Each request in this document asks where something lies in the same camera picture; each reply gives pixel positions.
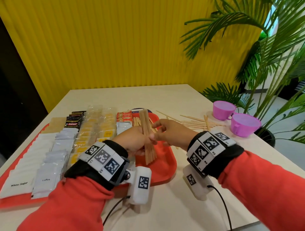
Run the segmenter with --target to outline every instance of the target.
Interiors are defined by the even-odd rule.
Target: wrist-mounted device
[[[222,132],[201,132],[190,142],[187,160],[190,163],[183,169],[190,188],[200,200],[206,199],[213,185],[208,175],[218,179],[229,162],[241,155],[244,149]]]
[[[66,178],[86,176],[107,190],[125,181],[130,183],[128,194],[130,203],[145,204],[148,201],[151,170],[138,166],[127,169],[127,151],[111,140],[94,143],[79,156],[79,160],[65,173]]]

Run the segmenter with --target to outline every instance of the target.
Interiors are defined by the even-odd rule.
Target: pink cup
[[[219,120],[227,120],[235,112],[236,106],[226,101],[213,103],[213,116]]]
[[[261,125],[262,122],[251,115],[236,113],[232,115],[231,132],[240,137],[248,137]]]

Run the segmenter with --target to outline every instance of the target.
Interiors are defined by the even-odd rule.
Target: yellow wall
[[[234,83],[260,30],[232,26],[187,61],[179,38],[213,0],[0,0],[0,16],[47,110],[70,89]]]

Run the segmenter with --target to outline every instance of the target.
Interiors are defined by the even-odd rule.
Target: white table
[[[104,107],[117,107],[118,111],[143,107],[156,113],[159,118],[165,118],[165,116],[156,112],[156,110],[176,119],[183,119],[179,115],[184,114],[197,118],[208,115],[210,121],[214,120],[211,115],[213,104],[187,84],[71,90],[0,168],[0,175],[11,165],[37,133],[49,123],[52,117],[65,117],[71,111],[86,110],[88,105],[100,104]],[[282,166],[286,170],[305,177],[305,171],[256,135],[244,139],[234,136],[229,127],[217,128],[233,137],[245,149]],[[229,229],[227,214],[217,192],[209,193],[207,201],[196,200],[182,178],[182,169],[188,164],[185,151],[177,150],[174,147],[173,152],[177,160],[175,177],[167,184],[152,187],[150,200],[145,206],[135,206],[133,208],[125,205],[117,206],[117,209],[108,219],[105,230],[224,231]],[[229,190],[221,188],[217,180],[212,179],[212,181],[227,204],[233,228],[258,221]],[[106,217],[118,200],[113,199],[106,205],[102,214],[103,218]],[[37,209],[38,207],[34,207],[1,212],[1,230],[16,230],[18,225]]]

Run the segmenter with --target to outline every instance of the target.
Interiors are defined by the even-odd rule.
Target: forearm
[[[30,214],[18,231],[103,230],[101,213],[113,192],[85,176],[60,181],[46,203]]]
[[[305,230],[305,179],[245,151],[218,178],[270,230]]]

